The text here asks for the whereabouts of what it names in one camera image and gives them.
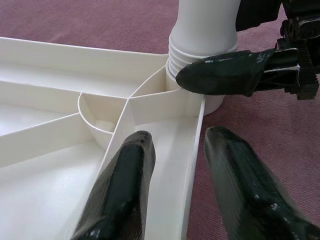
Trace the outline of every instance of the white plastic tray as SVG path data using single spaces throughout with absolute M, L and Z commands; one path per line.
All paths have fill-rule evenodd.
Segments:
M 0 239 L 68 240 L 101 170 L 137 130 L 156 164 L 146 240 L 180 240 L 205 100 L 167 55 L 0 38 Z

